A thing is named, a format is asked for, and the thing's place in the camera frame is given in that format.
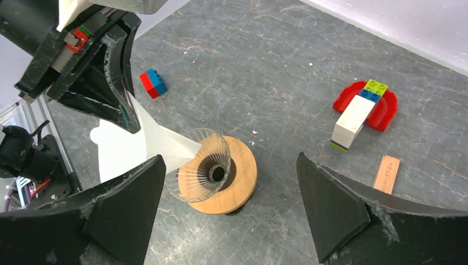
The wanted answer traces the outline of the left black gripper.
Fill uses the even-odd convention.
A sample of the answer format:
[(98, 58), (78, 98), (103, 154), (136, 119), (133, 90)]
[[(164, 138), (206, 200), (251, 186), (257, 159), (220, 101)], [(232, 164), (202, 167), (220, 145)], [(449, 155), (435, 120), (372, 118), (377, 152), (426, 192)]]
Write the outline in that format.
[(131, 97), (137, 14), (93, 2), (2, 1), (1, 35), (32, 56), (15, 84), (23, 99), (62, 105), (140, 130)]

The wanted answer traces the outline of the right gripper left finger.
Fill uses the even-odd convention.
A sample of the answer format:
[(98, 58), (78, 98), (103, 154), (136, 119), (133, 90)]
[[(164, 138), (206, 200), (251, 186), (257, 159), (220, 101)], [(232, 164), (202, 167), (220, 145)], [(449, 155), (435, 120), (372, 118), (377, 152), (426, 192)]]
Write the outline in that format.
[(143, 264), (164, 186), (161, 155), (93, 188), (1, 214), (2, 264)]

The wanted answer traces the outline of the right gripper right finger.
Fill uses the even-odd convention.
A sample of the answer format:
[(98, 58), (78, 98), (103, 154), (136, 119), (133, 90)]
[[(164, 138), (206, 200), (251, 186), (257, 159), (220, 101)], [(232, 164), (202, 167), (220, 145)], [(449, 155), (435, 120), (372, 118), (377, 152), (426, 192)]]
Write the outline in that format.
[(304, 153), (296, 172), (320, 264), (467, 263), (467, 212), (386, 194)]

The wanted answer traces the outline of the white paper coffee filter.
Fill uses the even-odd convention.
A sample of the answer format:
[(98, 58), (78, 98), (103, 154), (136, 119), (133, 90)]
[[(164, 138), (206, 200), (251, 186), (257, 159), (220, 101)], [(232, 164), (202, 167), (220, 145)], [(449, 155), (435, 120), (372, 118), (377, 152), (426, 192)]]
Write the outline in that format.
[(200, 143), (159, 125), (135, 97), (130, 96), (130, 99), (140, 124), (137, 133), (132, 134), (102, 119), (99, 126), (90, 131), (90, 139), (98, 146), (102, 183), (157, 155), (163, 157), (166, 173), (171, 173), (191, 161), (201, 149)]

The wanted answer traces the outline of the clear glass dripper cone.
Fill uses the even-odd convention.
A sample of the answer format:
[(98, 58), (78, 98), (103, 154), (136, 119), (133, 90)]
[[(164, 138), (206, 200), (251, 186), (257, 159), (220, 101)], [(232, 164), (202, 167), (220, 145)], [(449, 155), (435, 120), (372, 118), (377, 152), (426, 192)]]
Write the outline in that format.
[(166, 176), (166, 187), (177, 199), (187, 203), (202, 202), (214, 196), (228, 179), (231, 152), (227, 140), (219, 133), (197, 128), (184, 136), (201, 148), (193, 159)]

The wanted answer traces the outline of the round wooden dripper holder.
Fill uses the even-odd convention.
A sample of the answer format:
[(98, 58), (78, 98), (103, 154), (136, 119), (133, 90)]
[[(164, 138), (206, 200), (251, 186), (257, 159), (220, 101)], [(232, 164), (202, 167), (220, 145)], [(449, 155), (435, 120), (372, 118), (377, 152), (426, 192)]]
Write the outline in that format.
[(195, 210), (229, 215), (240, 210), (256, 187), (257, 163), (241, 140), (211, 135), (202, 140), (195, 159), (176, 171), (179, 198)]

